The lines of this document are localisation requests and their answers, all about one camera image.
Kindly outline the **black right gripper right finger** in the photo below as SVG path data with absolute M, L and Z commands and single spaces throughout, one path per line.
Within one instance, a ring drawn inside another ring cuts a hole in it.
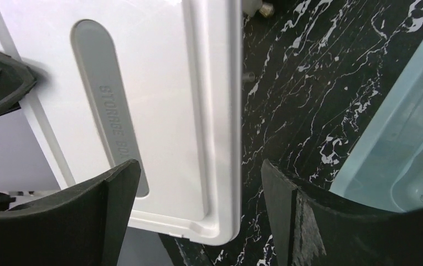
M 423 265 L 423 208 L 396 213 L 261 166 L 279 265 Z

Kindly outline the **clear glass test tube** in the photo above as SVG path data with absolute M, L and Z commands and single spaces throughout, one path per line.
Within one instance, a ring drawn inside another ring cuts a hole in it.
M 242 75 L 242 81 L 243 81 L 243 83 L 252 83 L 252 82 L 255 81 L 255 78 L 256 78 L 256 76 L 252 72 L 247 72 L 247 73 L 244 73 Z

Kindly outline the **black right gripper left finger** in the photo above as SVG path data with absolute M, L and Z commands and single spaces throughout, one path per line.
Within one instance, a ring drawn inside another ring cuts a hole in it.
M 140 176 L 128 160 L 27 203 L 0 192 L 0 265 L 116 265 Z

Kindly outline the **mint green plastic bin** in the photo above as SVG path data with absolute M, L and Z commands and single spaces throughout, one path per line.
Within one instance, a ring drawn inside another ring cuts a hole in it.
M 423 208 L 423 40 L 330 191 L 386 211 Z

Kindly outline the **white rectangular bin lid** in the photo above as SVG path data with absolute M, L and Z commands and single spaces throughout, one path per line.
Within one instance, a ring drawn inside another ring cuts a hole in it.
M 206 245 L 241 219 L 240 1 L 0 1 L 0 52 L 61 188 L 134 158 L 129 226 Z

